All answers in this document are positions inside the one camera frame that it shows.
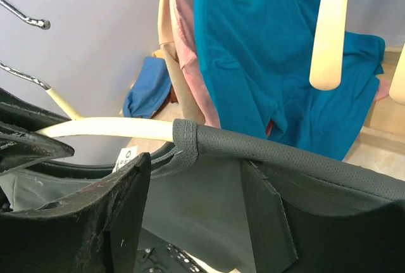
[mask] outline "teal fabric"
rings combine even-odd
[[[385,43],[346,33],[342,83],[309,84],[320,0],[194,0],[197,53],[223,129],[342,160],[378,89]]]

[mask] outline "clothing tag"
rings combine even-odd
[[[126,165],[129,161],[134,159],[138,154],[138,145],[132,146],[130,148],[123,148],[118,155],[118,158],[115,162],[115,166],[113,172],[116,172],[124,165]]]

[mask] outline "folded blue fabric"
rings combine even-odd
[[[346,33],[342,82],[309,84],[320,0],[194,0],[200,69],[223,129],[338,160],[378,89],[385,43]]]
[[[148,56],[123,105],[124,117],[151,118],[169,95],[171,81],[164,59]]]

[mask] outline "gray fabric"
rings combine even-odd
[[[311,212],[318,211],[314,203],[294,191],[314,192],[315,199],[356,212],[405,199],[402,181],[277,143],[185,120],[175,121],[173,140],[174,148],[166,145],[151,155],[142,227],[222,272],[255,272],[240,181],[246,160],[253,167],[265,164],[280,195]],[[40,207],[92,182],[29,170],[0,177],[16,210]]]

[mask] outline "beige fabric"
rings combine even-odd
[[[205,124],[205,118],[194,99],[180,69],[171,27],[170,0],[160,0],[158,14],[159,44],[165,57],[169,76],[185,119]]]

